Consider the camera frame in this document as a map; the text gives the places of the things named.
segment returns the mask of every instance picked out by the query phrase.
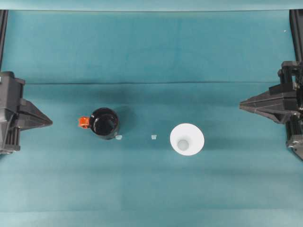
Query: teal cloth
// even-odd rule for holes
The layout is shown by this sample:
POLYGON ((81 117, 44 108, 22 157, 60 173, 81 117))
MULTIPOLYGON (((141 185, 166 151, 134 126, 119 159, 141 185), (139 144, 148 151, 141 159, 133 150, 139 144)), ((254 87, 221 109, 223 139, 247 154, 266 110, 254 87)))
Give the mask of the teal cloth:
POLYGON ((271 85, 25 86, 54 124, 22 132, 22 150, 0 159, 3 226, 299 226, 303 165, 284 126, 238 109, 271 85), (77 126, 100 106, 117 111, 122 140, 77 126), (195 156, 169 144, 182 122, 205 135, 195 156))
POLYGON ((2 70, 27 83, 278 81, 289 12, 9 13, 2 70))
POLYGON ((301 0, 1 0, 0 9, 77 11, 235 11, 303 8, 301 0))
POLYGON ((284 60, 288 11, 10 12, 2 67, 53 125, 0 156, 0 226, 301 226, 303 164, 284 126, 238 109, 284 60), (77 126, 102 106, 121 140, 77 126), (205 136, 192 157, 169 143, 183 122, 205 136))

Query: black metal frame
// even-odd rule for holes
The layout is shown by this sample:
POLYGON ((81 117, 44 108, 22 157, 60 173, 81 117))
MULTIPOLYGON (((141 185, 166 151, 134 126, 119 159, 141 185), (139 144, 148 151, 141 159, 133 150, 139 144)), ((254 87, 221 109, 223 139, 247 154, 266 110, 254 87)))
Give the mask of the black metal frame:
POLYGON ((8 20, 8 10, 0 10, 0 70, 2 66, 2 56, 5 41, 6 24, 8 20))
MULTIPOLYGON (((292 31, 294 51, 297 61, 303 60, 303 9, 292 9, 289 11, 290 28, 292 31)), ((292 77, 280 76, 282 83, 292 82, 292 77)), ((295 116, 286 124, 287 139, 290 140, 293 135, 301 135, 302 129, 295 116)), ((303 148, 293 148, 293 152, 303 160, 303 148)))

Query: black cup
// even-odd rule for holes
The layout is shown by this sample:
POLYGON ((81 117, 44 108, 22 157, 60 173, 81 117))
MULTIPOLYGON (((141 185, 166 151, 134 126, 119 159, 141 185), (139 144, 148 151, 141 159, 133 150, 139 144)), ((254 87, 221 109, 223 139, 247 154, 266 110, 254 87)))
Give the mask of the black cup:
POLYGON ((89 126, 100 138, 110 140, 118 134, 119 119, 113 110, 103 107, 91 114, 89 126))

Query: black mug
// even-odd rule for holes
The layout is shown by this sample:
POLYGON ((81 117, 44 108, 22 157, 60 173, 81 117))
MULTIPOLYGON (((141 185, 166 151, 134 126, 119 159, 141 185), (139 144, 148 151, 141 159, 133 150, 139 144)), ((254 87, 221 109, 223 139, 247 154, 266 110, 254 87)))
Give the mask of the black mug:
POLYGON ((102 107, 95 110, 90 117, 81 117, 79 126, 90 128, 100 138, 110 140, 118 134, 119 118, 115 111, 102 107))

